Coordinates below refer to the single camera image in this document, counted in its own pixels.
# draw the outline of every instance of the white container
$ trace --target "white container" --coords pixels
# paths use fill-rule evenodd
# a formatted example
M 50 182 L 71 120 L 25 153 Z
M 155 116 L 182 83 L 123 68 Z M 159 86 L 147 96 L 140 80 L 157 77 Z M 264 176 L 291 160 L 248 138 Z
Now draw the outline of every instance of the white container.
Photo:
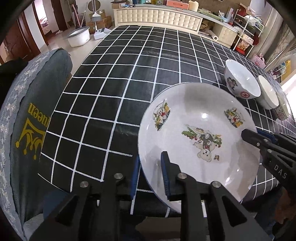
M 68 35 L 66 39 L 68 39 L 71 47 L 84 45 L 87 41 L 90 40 L 89 27 L 86 26 L 75 29 L 72 33 Z
M 188 10 L 194 11 L 194 12 L 198 11 L 199 3 L 197 1 L 189 0 L 188 4 L 189 4 Z
M 257 97 L 256 100 L 260 103 L 260 105 L 267 110 L 278 107 L 278 97 L 268 80 L 262 75 L 259 75 L 257 81 L 261 89 L 261 95 Z
M 232 59 L 226 60 L 225 80 L 228 90 L 239 98 L 253 99 L 261 95 L 259 84 L 251 72 Z
M 110 29 L 107 29 L 107 28 L 98 29 L 98 31 L 96 31 L 94 33 L 94 39 L 95 40 L 102 39 L 102 38 L 104 38 L 110 32 L 111 32 L 111 30 Z

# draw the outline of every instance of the black and white checkered tablecloth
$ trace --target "black and white checkered tablecloth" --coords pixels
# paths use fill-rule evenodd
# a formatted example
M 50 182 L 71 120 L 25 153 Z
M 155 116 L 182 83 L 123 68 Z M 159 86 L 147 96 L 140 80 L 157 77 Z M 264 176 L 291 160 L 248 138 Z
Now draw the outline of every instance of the black and white checkered tablecloth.
M 72 191 L 84 180 L 95 185 L 117 172 L 130 174 L 140 122 L 153 98 L 182 82 L 208 83 L 228 91 L 224 79 L 227 59 L 243 64 L 255 77 L 265 76 L 285 97 L 279 84 L 262 69 L 212 41 L 167 28 L 115 28 L 86 58 L 61 95 L 46 132 L 39 175 Z M 259 129 L 296 135 L 292 116 L 279 121 L 254 99 L 238 100 Z M 260 165 L 244 200 L 277 185 Z M 145 216 L 177 215 L 154 195 L 141 169 L 136 195 L 123 208 Z

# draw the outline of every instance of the red logo on bowl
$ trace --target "red logo on bowl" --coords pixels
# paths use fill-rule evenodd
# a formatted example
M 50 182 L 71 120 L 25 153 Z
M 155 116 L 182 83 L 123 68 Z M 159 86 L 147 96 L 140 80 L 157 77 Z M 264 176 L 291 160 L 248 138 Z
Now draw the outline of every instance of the red logo on bowl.
M 243 98 L 249 98 L 249 97 L 250 97 L 250 94 L 249 94 L 248 92 L 245 92 L 245 91 L 242 91 L 242 92 L 240 93 L 240 95 L 241 95 L 241 97 L 243 97 Z

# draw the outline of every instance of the gray chair cover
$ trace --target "gray chair cover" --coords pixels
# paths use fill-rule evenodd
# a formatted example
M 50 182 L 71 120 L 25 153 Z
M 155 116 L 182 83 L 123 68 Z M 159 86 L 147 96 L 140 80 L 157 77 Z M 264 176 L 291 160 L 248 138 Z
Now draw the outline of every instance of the gray chair cover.
M 38 176 L 38 160 L 71 70 L 64 49 L 37 56 L 15 78 L 0 111 L 0 206 L 23 240 L 22 225 L 42 212 L 44 195 L 55 188 Z

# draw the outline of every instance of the cartoon bear illustration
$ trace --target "cartoon bear illustration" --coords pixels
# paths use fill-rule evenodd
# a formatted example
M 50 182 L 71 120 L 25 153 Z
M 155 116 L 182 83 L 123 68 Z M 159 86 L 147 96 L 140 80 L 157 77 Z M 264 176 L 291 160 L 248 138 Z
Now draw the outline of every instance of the cartoon bear illustration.
M 212 160 L 212 154 L 208 149 L 200 150 L 197 156 L 207 162 L 210 162 Z
M 207 162 L 211 162 L 212 160 L 212 151 L 217 146 L 221 147 L 222 139 L 221 135 L 213 135 L 209 131 L 205 131 L 201 128 L 196 128 L 194 126 L 186 125 L 188 131 L 183 131 L 182 134 L 189 137 L 191 140 L 195 140 L 193 146 L 200 149 L 197 154 L 198 158 L 201 158 Z

